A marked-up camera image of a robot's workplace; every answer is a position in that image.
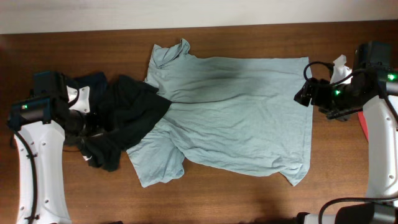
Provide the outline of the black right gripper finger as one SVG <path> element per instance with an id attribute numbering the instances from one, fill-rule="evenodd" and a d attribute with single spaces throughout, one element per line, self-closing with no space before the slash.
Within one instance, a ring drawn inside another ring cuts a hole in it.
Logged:
<path id="1" fill-rule="evenodd" d="M 305 82 L 303 87 L 295 94 L 294 101 L 300 105 L 308 107 L 312 100 L 312 87 Z"/>
<path id="2" fill-rule="evenodd" d="M 337 119 L 337 120 L 349 120 L 352 114 L 362 112 L 362 108 L 359 109 L 347 109 L 347 110 L 334 110 L 326 114 L 327 119 Z"/>

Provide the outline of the dark navy garment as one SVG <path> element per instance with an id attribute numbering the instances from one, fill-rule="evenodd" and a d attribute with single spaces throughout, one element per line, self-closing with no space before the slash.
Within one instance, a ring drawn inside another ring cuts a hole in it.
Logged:
<path id="1" fill-rule="evenodd" d="M 137 145 L 164 117 L 170 100 L 158 88 L 120 75 L 108 82 L 102 72 L 74 78 L 68 86 L 89 87 L 90 111 L 81 131 L 66 131 L 66 146 L 75 146 L 89 166 L 118 169 L 121 153 Z"/>

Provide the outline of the light blue t-shirt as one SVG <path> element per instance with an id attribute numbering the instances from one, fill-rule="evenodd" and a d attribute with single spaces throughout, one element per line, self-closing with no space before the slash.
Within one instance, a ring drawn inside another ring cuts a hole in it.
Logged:
<path id="1" fill-rule="evenodd" d="M 143 187 L 184 173 L 183 161 L 244 175 L 308 173 L 313 110 L 294 101 L 309 59 L 198 58 L 182 39 L 155 45 L 146 83 L 170 108 L 127 154 Z"/>

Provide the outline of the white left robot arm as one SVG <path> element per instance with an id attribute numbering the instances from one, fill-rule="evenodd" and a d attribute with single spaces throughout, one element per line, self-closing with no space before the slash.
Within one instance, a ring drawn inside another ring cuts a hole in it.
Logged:
<path id="1" fill-rule="evenodd" d="M 71 223 L 65 200 L 65 141 L 98 130 L 93 105 L 107 87 L 104 73 L 69 78 L 60 72 L 33 76 L 28 99 L 14 103 L 7 126 L 19 151 L 18 223 Z"/>

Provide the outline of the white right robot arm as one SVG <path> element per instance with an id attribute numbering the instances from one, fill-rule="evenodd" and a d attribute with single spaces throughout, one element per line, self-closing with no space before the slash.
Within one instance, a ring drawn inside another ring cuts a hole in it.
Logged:
<path id="1" fill-rule="evenodd" d="M 306 77 L 294 96 L 301 105 L 317 106 L 327 119 L 361 112 L 369 143 L 365 197 L 331 200 L 317 214 L 298 213 L 296 223 L 397 223 L 397 70 L 391 56 L 390 44 L 361 44 L 351 72 L 345 63 L 326 63 L 331 79 Z"/>

